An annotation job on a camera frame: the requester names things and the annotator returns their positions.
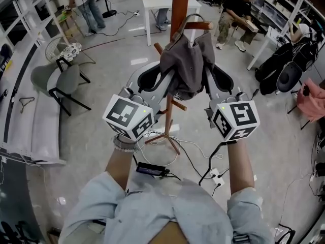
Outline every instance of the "light blue shirt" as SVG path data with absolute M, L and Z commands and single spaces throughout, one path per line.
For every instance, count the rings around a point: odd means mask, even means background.
M 166 190 L 161 182 L 170 179 L 135 172 L 126 193 L 107 172 L 98 175 L 81 191 L 59 243 L 145 244 L 169 221 L 179 224 L 189 243 L 228 244 L 237 235 L 248 235 L 251 244 L 274 243 L 254 188 L 233 194 L 226 213 L 190 180 Z M 106 220 L 106 226 L 92 220 Z

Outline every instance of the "camouflage pants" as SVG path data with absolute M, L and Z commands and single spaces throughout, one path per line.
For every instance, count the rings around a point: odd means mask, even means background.
M 218 43 L 225 43 L 228 37 L 229 29 L 232 26 L 232 24 L 235 22 L 235 19 L 227 12 L 223 12 L 220 16 L 219 20 L 219 37 L 218 37 Z M 240 41 L 246 42 L 250 44 L 255 37 L 256 33 L 253 33 L 250 29 L 248 29 L 244 25 L 239 25 L 241 29 L 245 30 L 245 33 L 240 38 Z

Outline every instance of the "watch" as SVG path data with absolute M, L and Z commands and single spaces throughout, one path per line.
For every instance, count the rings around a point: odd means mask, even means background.
M 125 143 L 120 138 L 120 135 L 113 137 L 114 147 L 123 152 L 135 153 L 139 150 L 137 142 Z

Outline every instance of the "gray chair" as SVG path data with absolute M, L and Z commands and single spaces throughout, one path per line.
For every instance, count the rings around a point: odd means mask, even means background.
M 49 97 L 53 97 L 56 102 L 62 107 L 62 109 L 69 115 L 69 111 L 65 108 L 63 103 L 59 98 L 67 98 L 76 104 L 84 107 L 87 110 L 91 110 L 91 108 L 87 107 L 86 105 L 82 104 L 81 102 L 77 101 L 76 99 L 71 97 L 71 94 L 77 90 L 79 85 L 79 76 L 81 76 L 87 83 L 90 83 L 90 80 L 84 76 L 80 72 L 78 65 L 71 66 L 68 63 L 68 68 L 63 70 L 61 64 L 59 63 L 61 59 L 58 59 L 58 63 L 51 63 L 49 65 L 38 66 L 33 69 L 30 80 L 32 84 L 42 93 Z M 56 82 L 56 87 L 47 90 L 47 83 L 50 79 L 52 73 L 59 68 L 61 74 Z

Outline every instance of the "man sitting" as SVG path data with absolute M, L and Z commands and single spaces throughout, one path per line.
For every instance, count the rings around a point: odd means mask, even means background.
M 244 42 L 250 44 L 256 33 L 253 33 L 248 29 L 246 21 L 251 21 L 250 16 L 250 1 L 251 0 L 226 0 L 223 3 L 223 12 L 219 20 L 219 37 L 216 47 L 222 49 L 223 45 L 226 42 L 229 28 L 232 23 L 236 23 L 240 28 L 245 30 L 244 35 L 237 41 L 235 45 L 241 51 L 246 51 Z

